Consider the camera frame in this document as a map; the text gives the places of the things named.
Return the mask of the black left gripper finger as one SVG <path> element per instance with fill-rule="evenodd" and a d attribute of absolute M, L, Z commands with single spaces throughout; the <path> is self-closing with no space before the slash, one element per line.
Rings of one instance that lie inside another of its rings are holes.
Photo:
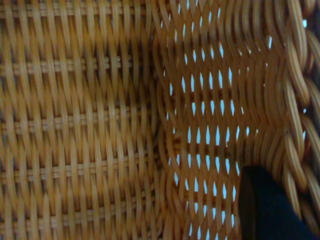
<path fill-rule="evenodd" d="M 243 240 L 318 240 L 291 207 L 285 192 L 261 166 L 241 171 L 238 214 Z"/>

